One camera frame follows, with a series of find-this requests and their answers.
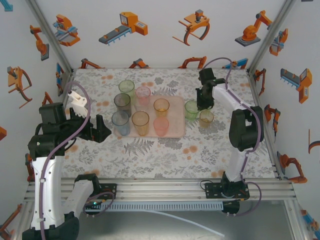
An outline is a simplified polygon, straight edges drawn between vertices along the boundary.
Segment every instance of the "floral tablecloth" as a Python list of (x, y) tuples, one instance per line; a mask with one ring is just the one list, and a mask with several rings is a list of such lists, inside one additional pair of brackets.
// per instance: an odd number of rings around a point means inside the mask
[[(91, 122), (96, 114), (113, 130), (112, 114), (117, 110), (113, 98), (122, 80), (132, 80), (135, 87), (148, 86), (153, 95), (181, 96), (196, 99), (201, 87), (197, 69), (78, 69), (74, 80), (87, 91), (91, 100)], [(214, 69), (217, 78), (225, 78), (227, 69)], [(253, 97), (245, 70), (233, 70), (229, 86), (247, 103)], [(78, 87), (74, 90), (83, 96)], [(62, 176), (96, 173), (101, 178), (220, 178), (227, 169), (232, 146), (229, 141), (231, 118), (215, 101), (211, 110), (214, 122), (201, 128), (199, 119), (185, 121), (183, 138), (117, 137), (110, 135), (96, 143), (78, 138), (65, 155)], [(265, 141), (252, 153), (245, 177), (274, 178)]]

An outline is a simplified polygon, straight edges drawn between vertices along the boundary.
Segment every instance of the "white enclosure panel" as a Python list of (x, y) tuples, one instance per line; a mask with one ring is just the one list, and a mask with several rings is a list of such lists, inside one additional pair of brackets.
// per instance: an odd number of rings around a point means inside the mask
[[(41, 122), (39, 107), (47, 91), (54, 102), (58, 101), (56, 85), (56, 54), (49, 49), (49, 59), (41, 61), (36, 47), (36, 38), (30, 33), (30, 25), (39, 27), (27, 3), (24, 0), (9, 0), (13, 11), (4, 11), (0, 5), (0, 127), (7, 131), (7, 136), (0, 141), (0, 223), (3, 223), (21, 203), (28, 186), (25, 154), (28, 142), (35, 134), (36, 126)], [(43, 43), (48, 40), (39, 33)], [(8, 87), (7, 67), (20, 67), (30, 77), (32, 87), (24, 91), (28, 104), (19, 109), (26, 101)], [(22, 85), (28, 85), (22, 78)]]
[[(271, 108), (281, 112), (275, 147), (282, 155), (287, 154), (301, 163), (308, 182), (294, 184), (294, 190), (301, 206), (318, 222), (320, 148), (315, 146), (308, 153), (308, 130), (311, 132), (311, 142), (320, 140), (319, 9), (320, 1), (297, 1), (280, 28), (281, 31), (288, 28), (284, 49), (278, 56), (267, 52), (258, 67), (258, 70), (266, 69), (265, 92), (260, 97), (263, 107), (270, 104)], [(301, 104), (299, 92), (281, 79), (280, 72), (286, 69), (299, 76), (306, 68), (312, 73), (312, 84), (308, 89), (308, 99)], [(261, 81), (257, 82), (256, 87), (261, 89)], [(269, 130), (273, 134), (272, 119)], [(296, 177), (298, 171), (291, 165), (286, 168), (285, 175), (288, 178)]]
[[(80, 41), (72, 46), (61, 46), (73, 68), (81, 65), (81, 59), (88, 60), (107, 68), (128, 68), (133, 61), (142, 58), (152, 68), (177, 68), (185, 59), (207, 56), (208, 60), (229, 57), (233, 61), (248, 58), (250, 64), (268, 30), (261, 24), (257, 36), (261, 41), (243, 47), (235, 38), (243, 35), (244, 29), (253, 25), (256, 14), (265, 10), (265, 15), (274, 20), (284, 0), (38, 0), (46, 20), (56, 32), (53, 23), (56, 15), (67, 17), (78, 28)], [(189, 36), (190, 46), (172, 36), (183, 39), (188, 15), (198, 9), (210, 19), (210, 30), (203, 40)], [(121, 25), (120, 13), (132, 12), (138, 20), (147, 24), (148, 34), (137, 32), (122, 36), (110, 45), (99, 42), (99, 38)], [(195, 33), (200, 36), (204, 27)], [(227, 62), (215, 63), (222, 67)]]

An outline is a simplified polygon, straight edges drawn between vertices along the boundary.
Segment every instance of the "plastic cup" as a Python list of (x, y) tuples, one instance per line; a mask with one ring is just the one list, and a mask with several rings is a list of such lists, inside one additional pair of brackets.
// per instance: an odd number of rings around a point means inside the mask
[(137, 111), (132, 115), (132, 123), (140, 136), (149, 132), (149, 115), (145, 111)]
[(140, 106), (148, 106), (150, 101), (150, 88), (146, 86), (140, 86), (135, 90), (135, 95), (138, 99), (138, 103)]
[(169, 129), (169, 121), (168, 119), (166, 119), (163, 116), (157, 117), (154, 121), (153, 121), (153, 127), (155, 130), (155, 133), (159, 136), (159, 137), (163, 137), (164, 135), (167, 134), (168, 129)]
[(133, 102), (134, 98), (136, 97), (135, 83), (133, 81), (123, 80), (119, 84), (119, 90), (123, 94), (128, 94)]
[(131, 116), (131, 98), (126, 93), (119, 93), (113, 99), (118, 111), (125, 111), (129, 117)]
[(210, 112), (209, 110), (203, 110), (200, 113), (200, 117), (199, 117), (199, 125), (202, 128), (208, 128), (210, 126), (210, 124), (212, 123), (212, 121), (215, 119), (215, 116), (212, 112)]
[(155, 115), (157, 117), (166, 117), (168, 114), (170, 103), (164, 98), (159, 98), (154, 101), (153, 107), (155, 110)]
[(189, 121), (194, 121), (199, 113), (197, 102), (194, 100), (188, 101), (185, 105), (185, 118)]
[(130, 133), (129, 115), (127, 112), (116, 111), (112, 115), (111, 120), (121, 136), (127, 136)]

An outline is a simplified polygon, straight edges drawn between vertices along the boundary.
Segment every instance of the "black mounting plate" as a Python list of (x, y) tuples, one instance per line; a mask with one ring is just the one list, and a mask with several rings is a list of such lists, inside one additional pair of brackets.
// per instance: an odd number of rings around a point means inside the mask
[[(114, 194), (114, 199), (117, 195), (117, 184), (115, 183), (100, 183), (100, 193), (111, 192)], [(112, 196), (109, 194), (99, 196), (97, 199), (101, 200), (111, 200)]]
[(205, 183), (205, 196), (207, 199), (243, 199), (247, 200), (250, 197), (248, 185), (243, 185), (237, 190), (235, 190), (232, 195), (226, 196), (222, 192), (222, 184), (220, 182), (217, 183)]

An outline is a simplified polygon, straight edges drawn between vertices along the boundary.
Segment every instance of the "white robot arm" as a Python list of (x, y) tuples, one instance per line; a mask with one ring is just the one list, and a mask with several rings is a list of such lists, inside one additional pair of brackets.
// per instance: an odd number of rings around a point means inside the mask
[(221, 184), (216, 186), (216, 191), (222, 198), (249, 197), (248, 187), (242, 181), (242, 172), (248, 159), (248, 152), (257, 144), (259, 131), (258, 141), (264, 139), (263, 111), (259, 106), (250, 106), (242, 101), (227, 87), (223, 78), (215, 78), (211, 68), (201, 70), (199, 80), (202, 88), (196, 89), (198, 110), (212, 108), (214, 100), (217, 100), (231, 115), (229, 140), (234, 148), (228, 168), (222, 176)]
[[(72, 193), (64, 205), (61, 204), (61, 173), (67, 140), (76, 133), (74, 139), (79, 137), (101, 143), (111, 134), (101, 115), (96, 115), (96, 128), (93, 128), (90, 119), (85, 121), (88, 113), (85, 108), (86, 98), (73, 91), (69, 93), (69, 96), (73, 102), (68, 120), (61, 102), (47, 104), (39, 108), (42, 123), (38, 125), (35, 135), (28, 144), (34, 169), (35, 207), (31, 228), (22, 234), (23, 240), (41, 240), (41, 224), (44, 226), (47, 240), (77, 239), (79, 216), (87, 199), (101, 193), (98, 177), (94, 173), (79, 175), (74, 181)], [(64, 142), (65, 144), (54, 153), (46, 164), (53, 149)], [(39, 209), (43, 209), (42, 216), (40, 216)]]

